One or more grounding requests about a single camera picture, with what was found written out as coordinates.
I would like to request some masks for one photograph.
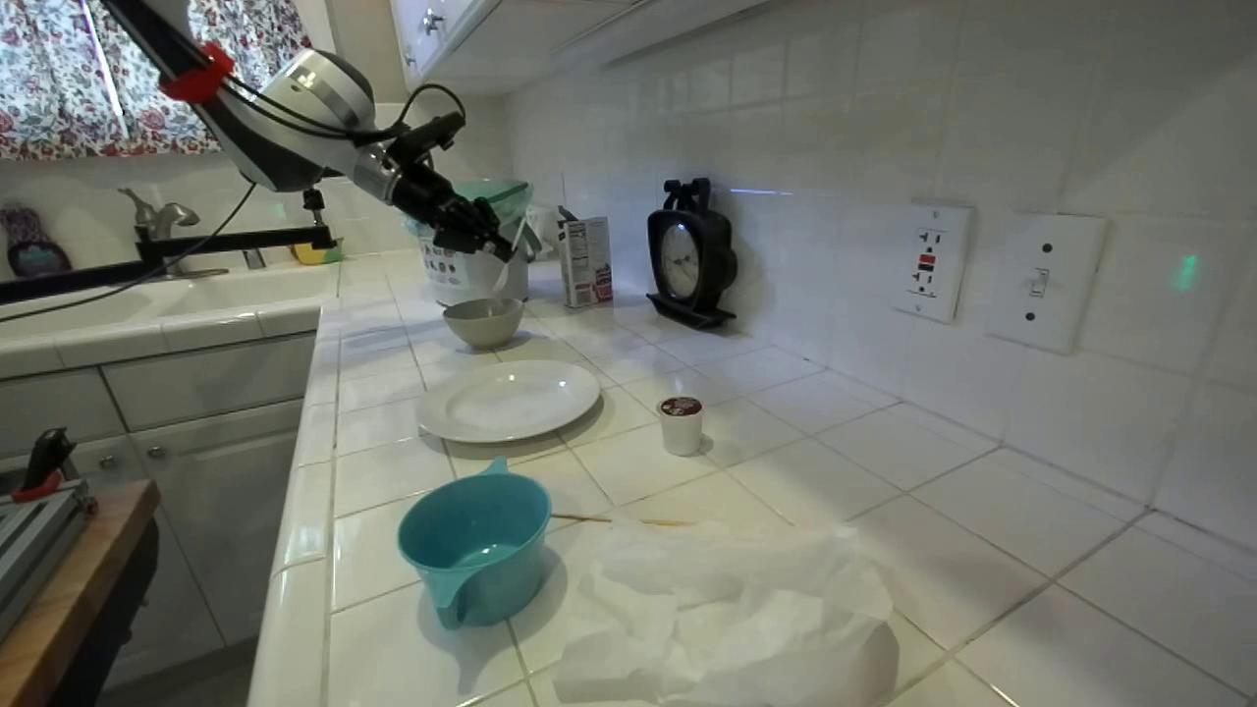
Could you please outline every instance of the window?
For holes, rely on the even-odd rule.
[[[252,87],[308,45],[291,0],[188,0],[188,25]],[[156,66],[101,0],[0,0],[0,161],[203,151],[210,131],[156,89]]]

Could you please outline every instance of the wall outlet cover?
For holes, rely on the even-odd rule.
[[[891,308],[951,321],[968,270],[968,245],[971,208],[912,203],[891,267]]]
[[[1027,216],[1006,234],[986,335],[1074,352],[1109,221]]]

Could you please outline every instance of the white bowl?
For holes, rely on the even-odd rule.
[[[444,321],[473,347],[473,350],[499,350],[515,338],[521,317],[518,299],[468,299],[444,308]]]

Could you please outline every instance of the blue bowl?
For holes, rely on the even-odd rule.
[[[444,627],[495,623],[546,581],[549,496],[503,464],[425,496],[396,528]]]

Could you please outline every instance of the faucet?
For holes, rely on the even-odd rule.
[[[118,190],[122,197],[129,197],[135,203],[135,231],[147,240],[147,245],[156,245],[156,240],[169,240],[174,227],[188,227],[188,224],[199,224],[199,216],[180,203],[180,199],[169,199],[161,208],[154,208],[151,199],[142,199],[135,190]],[[191,270],[180,262],[180,255],[165,259],[165,270],[169,276],[216,276],[216,270]]]

